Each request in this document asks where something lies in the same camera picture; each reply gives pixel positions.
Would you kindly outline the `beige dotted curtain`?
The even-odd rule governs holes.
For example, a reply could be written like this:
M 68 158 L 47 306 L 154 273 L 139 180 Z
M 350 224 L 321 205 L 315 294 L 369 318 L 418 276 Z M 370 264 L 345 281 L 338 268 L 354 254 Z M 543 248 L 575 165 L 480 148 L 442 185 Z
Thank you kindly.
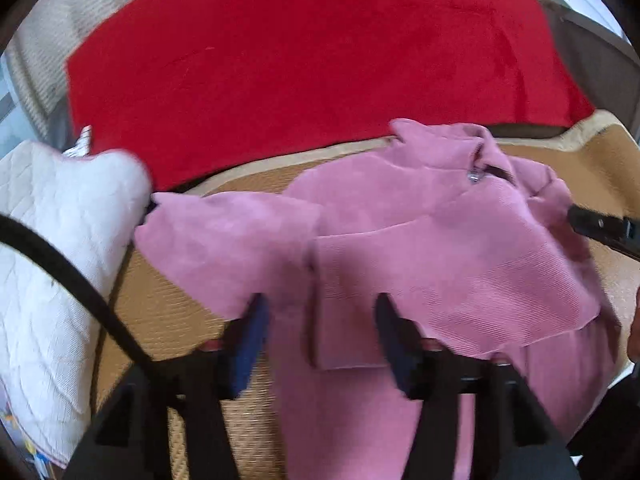
M 39 0 L 4 51 L 13 93 L 38 136 L 68 90 L 66 62 L 107 18 L 131 0 Z

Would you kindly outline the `dark wooden headboard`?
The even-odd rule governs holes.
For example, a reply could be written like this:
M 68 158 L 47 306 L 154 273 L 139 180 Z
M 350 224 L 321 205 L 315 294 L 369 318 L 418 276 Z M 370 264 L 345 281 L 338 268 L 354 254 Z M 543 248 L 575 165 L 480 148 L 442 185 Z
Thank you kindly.
M 639 137 L 639 57 L 614 32 L 557 3 L 541 3 L 556 50 L 591 103 Z

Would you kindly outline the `red blanket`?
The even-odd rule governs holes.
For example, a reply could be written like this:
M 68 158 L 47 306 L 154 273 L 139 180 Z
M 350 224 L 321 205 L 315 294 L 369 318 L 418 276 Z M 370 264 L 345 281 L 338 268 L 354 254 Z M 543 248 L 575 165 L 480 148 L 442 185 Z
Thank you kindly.
M 132 0 L 67 73 L 93 153 L 134 153 L 159 190 L 395 118 L 569 127 L 593 110 L 537 0 Z

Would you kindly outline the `white quilted pillow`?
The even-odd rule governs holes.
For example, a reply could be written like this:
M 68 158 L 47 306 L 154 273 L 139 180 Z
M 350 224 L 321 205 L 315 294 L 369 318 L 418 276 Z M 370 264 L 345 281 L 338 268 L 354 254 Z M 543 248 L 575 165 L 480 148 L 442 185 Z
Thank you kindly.
M 25 141 L 1 161 L 1 211 L 44 238 L 103 298 L 151 181 L 124 151 L 68 157 Z M 1 248 L 1 396 L 35 448 L 66 466 L 90 419 L 99 325 L 52 276 Z

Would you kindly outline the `pink corduroy jacket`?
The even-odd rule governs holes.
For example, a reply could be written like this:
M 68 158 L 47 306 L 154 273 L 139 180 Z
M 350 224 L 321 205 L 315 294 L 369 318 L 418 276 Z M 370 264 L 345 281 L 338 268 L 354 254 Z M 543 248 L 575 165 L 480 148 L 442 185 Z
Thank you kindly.
M 283 192 L 158 193 L 134 233 L 154 268 L 224 318 L 263 294 L 291 479 L 396 479 L 419 405 L 374 326 L 382 292 L 464 356 L 510 356 L 564 437 L 614 375 L 620 323 L 570 190 L 483 127 L 390 125 L 385 148 L 304 171 Z

